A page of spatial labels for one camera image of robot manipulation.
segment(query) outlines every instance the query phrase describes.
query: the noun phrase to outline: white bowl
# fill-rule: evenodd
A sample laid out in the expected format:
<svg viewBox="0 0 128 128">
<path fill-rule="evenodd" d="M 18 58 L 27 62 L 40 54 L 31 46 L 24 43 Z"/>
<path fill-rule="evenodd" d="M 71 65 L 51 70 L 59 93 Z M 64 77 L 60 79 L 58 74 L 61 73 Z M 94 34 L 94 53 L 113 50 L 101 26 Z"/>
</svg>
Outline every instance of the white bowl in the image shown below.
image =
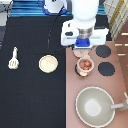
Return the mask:
<svg viewBox="0 0 128 128">
<path fill-rule="evenodd" d="M 105 127 L 114 118 L 112 97 L 99 87 L 87 87 L 76 98 L 76 111 L 80 119 L 91 127 Z"/>
</svg>

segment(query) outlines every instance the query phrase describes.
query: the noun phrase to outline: black circular pad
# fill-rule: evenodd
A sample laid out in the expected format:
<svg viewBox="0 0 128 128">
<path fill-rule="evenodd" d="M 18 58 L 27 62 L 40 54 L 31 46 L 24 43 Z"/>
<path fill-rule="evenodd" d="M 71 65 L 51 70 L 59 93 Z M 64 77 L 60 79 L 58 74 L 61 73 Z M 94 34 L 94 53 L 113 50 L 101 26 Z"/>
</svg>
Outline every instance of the black circular pad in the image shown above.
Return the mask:
<svg viewBox="0 0 128 128">
<path fill-rule="evenodd" d="M 114 66 L 109 62 L 102 62 L 98 66 L 100 74 L 103 76 L 112 76 L 115 72 Z"/>
<path fill-rule="evenodd" d="M 102 58 L 110 56 L 111 49 L 106 45 L 99 45 L 96 48 L 96 54 Z"/>
</svg>

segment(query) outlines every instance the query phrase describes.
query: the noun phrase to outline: brown food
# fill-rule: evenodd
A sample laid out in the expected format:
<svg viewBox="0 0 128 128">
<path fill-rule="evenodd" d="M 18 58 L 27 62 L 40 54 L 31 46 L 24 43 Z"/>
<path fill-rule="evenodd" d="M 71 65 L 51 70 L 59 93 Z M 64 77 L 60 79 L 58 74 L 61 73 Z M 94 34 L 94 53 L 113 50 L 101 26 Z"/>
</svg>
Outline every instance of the brown food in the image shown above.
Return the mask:
<svg viewBox="0 0 128 128">
<path fill-rule="evenodd" d="M 90 63 L 89 61 L 85 61 L 85 62 L 84 62 L 84 65 L 85 65 L 86 67 L 89 67 L 89 66 L 91 65 L 91 63 Z"/>
<path fill-rule="evenodd" d="M 89 70 L 89 67 L 84 67 L 83 70 Z"/>
</svg>

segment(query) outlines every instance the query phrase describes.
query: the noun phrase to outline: white tile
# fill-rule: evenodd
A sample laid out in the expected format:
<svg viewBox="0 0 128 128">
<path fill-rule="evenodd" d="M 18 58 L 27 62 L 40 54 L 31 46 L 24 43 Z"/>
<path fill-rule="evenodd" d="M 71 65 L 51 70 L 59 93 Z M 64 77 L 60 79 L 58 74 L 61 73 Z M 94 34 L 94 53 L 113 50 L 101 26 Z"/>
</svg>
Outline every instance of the white tile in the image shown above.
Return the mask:
<svg viewBox="0 0 128 128">
<path fill-rule="evenodd" d="M 119 2 L 119 0 L 114 0 L 113 3 L 112 3 L 112 6 L 116 7 L 118 2 Z"/>
<path fill-rule="evenodd" d="M 111 15 L 111 16 L 112 16 L 112 15 L 113 15 L 113 13 L 114 13 L 114 11 L 115 11 L 115 8 L 111 7 L 111 8 L 110 8 L 109 15 Z"/>
<path fill-rule="evenodd" d="M 108 13 L 109 13 L 109 9 L 110 9 L 110 6 L 109 6 L 109 5 L 106 5 L 106 6 L 105 6 L 106 14 L 108 14 Z"/>
<path fill-rule="evenodd" d="M 0 13 L 0 26 L 5 26 L 7 21 L 7 13 Z"/>
<path fill-rule="evenodd" d="M 12 0 L 0 0 L 3 4 L 10 4 Z"/>
</svg>

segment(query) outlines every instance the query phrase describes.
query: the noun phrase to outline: black mat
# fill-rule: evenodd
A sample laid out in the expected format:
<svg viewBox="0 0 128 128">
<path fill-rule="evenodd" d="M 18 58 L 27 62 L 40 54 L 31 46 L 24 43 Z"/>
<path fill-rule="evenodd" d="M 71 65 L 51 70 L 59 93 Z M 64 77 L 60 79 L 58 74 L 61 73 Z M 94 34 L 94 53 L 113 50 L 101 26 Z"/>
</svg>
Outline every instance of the black mat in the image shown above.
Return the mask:
<svg viewBox="0 0 128 128">
<path fill-rule="evenodd" d="M 55 17 L 10 18 L 0 51 L 0 128 L 66 128 L 65 50 L 55 54 L 59 66 L 43 73 L 39 59 L 61 48 L 57 20 L 47 48 L 49 29 Z M 18 48 L 19 68 L 10 70 L 13 47 Z"/>
<path fill-rule="evenodd" d="M 100 74 L 103 76 L 112 76 L 115 72 L 114 66 L 109 62 L 102 62 L 98 66 Z"/>
<path fill-rule="evenodd" d="M 99 45 L 96 48 L 96 54 L 99 57 L 106 58 L 111 55 L 111 49 L 106 45 Z"/>
</svg>

